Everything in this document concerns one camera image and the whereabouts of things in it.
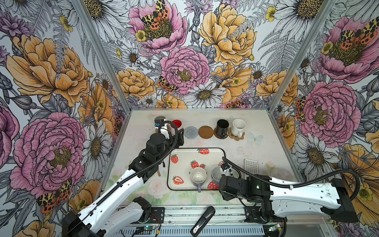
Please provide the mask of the grey mug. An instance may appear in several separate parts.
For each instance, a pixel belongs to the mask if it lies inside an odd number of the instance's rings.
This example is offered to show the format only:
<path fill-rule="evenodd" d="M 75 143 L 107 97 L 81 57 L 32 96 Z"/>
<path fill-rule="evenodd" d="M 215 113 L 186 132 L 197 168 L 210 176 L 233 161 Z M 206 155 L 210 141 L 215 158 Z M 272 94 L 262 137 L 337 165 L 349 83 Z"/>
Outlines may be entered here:
<path fill-rule="evenodd" d="M 158 128 L 164 121 L 166 121 L 166 117 L 165 116 L 157 116 L 154 119 L 155 127 Z"/>

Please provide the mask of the red inside white mug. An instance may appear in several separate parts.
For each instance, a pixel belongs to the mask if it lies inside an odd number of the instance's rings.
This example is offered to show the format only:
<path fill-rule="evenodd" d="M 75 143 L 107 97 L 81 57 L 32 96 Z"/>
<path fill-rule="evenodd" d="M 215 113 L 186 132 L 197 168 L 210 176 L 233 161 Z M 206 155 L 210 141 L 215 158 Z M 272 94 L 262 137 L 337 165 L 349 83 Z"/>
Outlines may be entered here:
<path fill-rule="evenodd" d="M 177 127 L 177 130 L 180 130 L 182 128 L 183 123 L 182 123 L 182 121 L 180 119 L 174 119 L 172 122 Z"/>

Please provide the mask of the grey woven coaster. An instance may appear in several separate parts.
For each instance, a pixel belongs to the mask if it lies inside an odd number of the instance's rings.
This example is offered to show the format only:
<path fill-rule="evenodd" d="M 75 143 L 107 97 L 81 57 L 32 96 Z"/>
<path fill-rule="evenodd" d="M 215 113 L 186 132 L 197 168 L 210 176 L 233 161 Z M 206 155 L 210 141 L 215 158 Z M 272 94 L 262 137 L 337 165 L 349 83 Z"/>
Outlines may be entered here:
<path fill-rule="evenodd" d="M 198 129 L 194 126 L 189 126 L 184 130 L 184 136 L 187 139 L 195 139 L 198 137 Z"/>

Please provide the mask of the white mug blue handle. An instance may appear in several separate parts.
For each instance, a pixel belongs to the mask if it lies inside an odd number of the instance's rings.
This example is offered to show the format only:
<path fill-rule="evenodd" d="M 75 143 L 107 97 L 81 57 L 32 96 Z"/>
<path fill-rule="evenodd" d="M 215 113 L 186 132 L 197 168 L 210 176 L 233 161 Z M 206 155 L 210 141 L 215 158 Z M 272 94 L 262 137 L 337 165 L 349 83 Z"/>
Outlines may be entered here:
<path fill-rule="evenodd" d="M 212 168 L 211 177 L 212 177 L 213 182 L 218 185 L 222 177 L 221 166 L 215 166 Z"/>

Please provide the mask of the plain brown wooden coaster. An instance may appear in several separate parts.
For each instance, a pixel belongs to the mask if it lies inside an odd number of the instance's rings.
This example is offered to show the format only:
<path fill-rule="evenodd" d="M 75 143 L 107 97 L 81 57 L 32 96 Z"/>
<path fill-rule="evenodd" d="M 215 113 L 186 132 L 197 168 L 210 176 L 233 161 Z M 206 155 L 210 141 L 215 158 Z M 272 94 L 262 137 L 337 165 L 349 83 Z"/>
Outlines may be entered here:
<path fill-rule="evenodd" d="M 198 130 L 198 134 L 203 139 L 210 139 L 214 135 L 214 129 L 210 126 L 202 126 Z"/>

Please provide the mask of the white mug purple handle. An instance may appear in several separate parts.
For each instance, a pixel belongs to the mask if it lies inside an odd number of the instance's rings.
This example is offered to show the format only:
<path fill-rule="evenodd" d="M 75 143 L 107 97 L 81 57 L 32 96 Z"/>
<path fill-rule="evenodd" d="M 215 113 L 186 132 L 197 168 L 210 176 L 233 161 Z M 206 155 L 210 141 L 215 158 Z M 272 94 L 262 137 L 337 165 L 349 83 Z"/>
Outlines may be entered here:
<path fill-rule="evenodd" d="M 200 193 L 201 187 L 207 179 L 207 172 L 205 169 L 201 167 L 193 168 L 190 173 L 190 179 L 192 183 L 195 185 L 197 191 Z"/>

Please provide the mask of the cork paw print coaster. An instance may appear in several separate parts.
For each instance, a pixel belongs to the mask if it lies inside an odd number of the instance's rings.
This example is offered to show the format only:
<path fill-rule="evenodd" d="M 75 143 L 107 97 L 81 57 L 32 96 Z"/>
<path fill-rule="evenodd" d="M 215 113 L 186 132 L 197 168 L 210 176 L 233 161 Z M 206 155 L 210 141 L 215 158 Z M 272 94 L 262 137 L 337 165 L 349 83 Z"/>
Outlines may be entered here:
<path fill-rule="evenodd" d="M 242 134 L 241 137 L 234 136 L 234 135 L 232 134 L 232 131 L 229 129 L 229 138 L 230 138 L 230 139 L 233 139 L 233 140 L 235 140 L 235 141 L 240 141 L 240 140 L 243 140 L 243 139 L 244 139 L 244 136 L 245 136 L 245 132 Z"/>

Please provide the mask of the black mug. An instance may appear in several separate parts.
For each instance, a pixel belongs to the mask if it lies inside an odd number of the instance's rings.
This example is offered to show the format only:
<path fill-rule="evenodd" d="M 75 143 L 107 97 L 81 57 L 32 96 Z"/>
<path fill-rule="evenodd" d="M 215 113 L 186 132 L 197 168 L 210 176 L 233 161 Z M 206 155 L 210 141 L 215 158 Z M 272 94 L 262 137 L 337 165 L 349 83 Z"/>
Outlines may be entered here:
<path fill-rule="evenodd" d="M 216 132 L 219 136 L 223 136 L 228 132 L 229 129 L 229 122 L 225 119 L 220 119 L 217 121 L 217 126 L 216 126 Z"/>

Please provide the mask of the scratched brown wooden coaster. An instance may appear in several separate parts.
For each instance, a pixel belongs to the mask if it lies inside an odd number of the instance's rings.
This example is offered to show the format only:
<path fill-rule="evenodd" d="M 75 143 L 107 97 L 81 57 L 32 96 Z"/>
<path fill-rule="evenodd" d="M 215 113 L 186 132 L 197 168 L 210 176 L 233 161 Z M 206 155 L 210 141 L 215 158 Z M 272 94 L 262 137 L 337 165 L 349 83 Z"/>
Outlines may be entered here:
<path fill-rule="evenodd" d="M 229 137 L 229 132 L 227 132 L 226 134 L 224 134 L 223 136 L 219 136 L 216 132 L 216 130 L 213 131 L 213 134 L 216 138 L 218 139 L 226 139 L 227 137 Z"/>

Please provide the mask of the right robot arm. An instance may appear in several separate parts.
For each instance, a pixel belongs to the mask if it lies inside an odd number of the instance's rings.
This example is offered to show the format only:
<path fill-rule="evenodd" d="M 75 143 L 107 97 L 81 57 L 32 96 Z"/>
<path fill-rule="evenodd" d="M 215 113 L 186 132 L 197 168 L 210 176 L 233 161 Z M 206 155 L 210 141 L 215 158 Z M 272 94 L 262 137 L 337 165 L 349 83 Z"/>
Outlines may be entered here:
<path fill-rule="evenodd" d="M 219 192 L 225 201 L 236 198 L 250 203 L 244 208 L 248 223 L 267 224 L 285 221 L 288 216 L 313 214 L 344 223 L 359 220 L 352 204 L 359 189 L 349 194 L 343 180 L 334 177 L 337 171 L 296 183 L 247 171 L 247 178 L 236 178 L 234 170 L 242 172 L 241 168 L 228 164 L 219 167 Z"/>

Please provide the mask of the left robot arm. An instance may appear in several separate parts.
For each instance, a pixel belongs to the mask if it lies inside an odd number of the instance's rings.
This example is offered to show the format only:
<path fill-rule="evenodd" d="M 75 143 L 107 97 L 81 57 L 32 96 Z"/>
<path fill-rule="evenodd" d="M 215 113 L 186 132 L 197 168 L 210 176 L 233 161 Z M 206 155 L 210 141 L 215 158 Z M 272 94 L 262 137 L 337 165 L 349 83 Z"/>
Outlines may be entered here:
<path fill-rule="evenodd" d="M 88 207 L 69 212 L 62 222 L 63 237 L 109 237 L 128 224 L 146 222 L 151 204 L 139 197 L 127 207 L 120 205 L 158 171 L 159 165 L 184 144 L 184 130 L 162 121 L 121 178 Z"/>

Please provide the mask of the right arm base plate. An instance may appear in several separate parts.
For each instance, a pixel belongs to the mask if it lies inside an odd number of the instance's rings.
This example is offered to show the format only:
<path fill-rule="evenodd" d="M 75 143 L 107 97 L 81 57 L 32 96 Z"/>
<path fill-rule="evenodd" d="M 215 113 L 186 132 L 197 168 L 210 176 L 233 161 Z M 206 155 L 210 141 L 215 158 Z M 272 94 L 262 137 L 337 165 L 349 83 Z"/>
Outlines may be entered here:
<path fill-rule="evenodd" d="M 247 223 L 268 224 L 268 223 L 287 223 L 287 218 L 274 215 L 272 210 L 264 210 L 262 206 L 247 206 L 244 208 L 245 220 Z"/>

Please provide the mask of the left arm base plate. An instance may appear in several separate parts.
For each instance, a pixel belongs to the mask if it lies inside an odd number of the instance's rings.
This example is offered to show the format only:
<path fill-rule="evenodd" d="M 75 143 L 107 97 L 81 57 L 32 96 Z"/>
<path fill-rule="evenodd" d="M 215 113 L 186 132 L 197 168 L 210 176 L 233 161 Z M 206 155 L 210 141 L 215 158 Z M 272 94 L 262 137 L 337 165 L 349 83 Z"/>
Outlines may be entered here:
<path fill-rule="evenodd" d="M 122 224 L 162 224 L 164 221 L 164 207 L 142 208 L 140 206 L 125 206 L 119 208 Z"/>

